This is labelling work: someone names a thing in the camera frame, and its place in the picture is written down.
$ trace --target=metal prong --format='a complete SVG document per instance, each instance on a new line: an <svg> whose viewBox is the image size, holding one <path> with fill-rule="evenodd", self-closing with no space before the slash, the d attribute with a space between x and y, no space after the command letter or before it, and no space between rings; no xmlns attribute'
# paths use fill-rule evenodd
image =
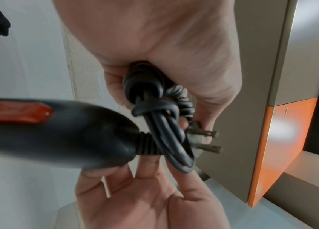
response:
<svg viewBox="0 0 319 229"><path fill-rule="evenodd" d="M209 151L216 154L219 154L222 150L221 146L205 145L205 144L198 144L198 143L192 144L192 147L197 149L203 149L205 151Z"/></svg>
<svg viewBox="0 0 319 229"><path fill-rule="evenodd" d="M197 129L197 128L188 128L187 133L209 136L209 137L213 137L213 138L216 138L219 135L219 133L217 131L205 131L205 130Z"/></svg>

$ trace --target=coiled cord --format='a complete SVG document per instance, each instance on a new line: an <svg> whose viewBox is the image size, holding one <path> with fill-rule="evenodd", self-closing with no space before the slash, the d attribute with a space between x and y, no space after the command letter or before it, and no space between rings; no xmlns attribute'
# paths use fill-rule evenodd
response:
<svg viewBox="0 0 319 229"><path fill-rule="evenodd" d="M178 125L180 116L191 121L195 111L186 98L186 90L144 61L130 67L123 84L127 99L135 105L132 115L143 116L150 129L150 134L141 135L137 154L162 153L176 169L192 171L194 155L185 132Z"/></svg>

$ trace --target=cord strain relief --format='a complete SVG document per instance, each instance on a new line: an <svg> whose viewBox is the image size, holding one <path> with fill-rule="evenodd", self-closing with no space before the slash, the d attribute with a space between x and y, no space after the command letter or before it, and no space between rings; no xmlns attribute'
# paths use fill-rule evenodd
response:
<svg viewBox="0 0 319 229"><path fill-rule="evenodd" d="M163 155L150 133L141 132L138 138L136 155Z"/></svg>

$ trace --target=skin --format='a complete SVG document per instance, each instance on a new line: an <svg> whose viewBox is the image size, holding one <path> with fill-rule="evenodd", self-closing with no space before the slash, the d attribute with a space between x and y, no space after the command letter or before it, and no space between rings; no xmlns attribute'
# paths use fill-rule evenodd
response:
<svg viewBox="0 0 319 229"><path fill-rule="evenodd" d="M79 41L103 66L109 93L126 107L122 80L145 60L196 98L194 121L212 129L241 88L233 0L54 0ZM182 127L187 123L181 121ZM181 192L157 157L129 166L83 171L77 203L87 229L229 228L220 202L195 174L168 164ZM108 195L101 181L105 177Z"/></svg>

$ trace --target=orange button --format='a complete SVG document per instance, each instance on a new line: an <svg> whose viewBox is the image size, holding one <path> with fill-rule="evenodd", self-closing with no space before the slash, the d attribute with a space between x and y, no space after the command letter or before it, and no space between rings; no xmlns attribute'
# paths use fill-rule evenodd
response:
<svg viewBox="0 0 319 229"><path fill-rule="evenodd" d="M52 113L53 109L43 103L0 101L0 122L41 123Z"/></svg>

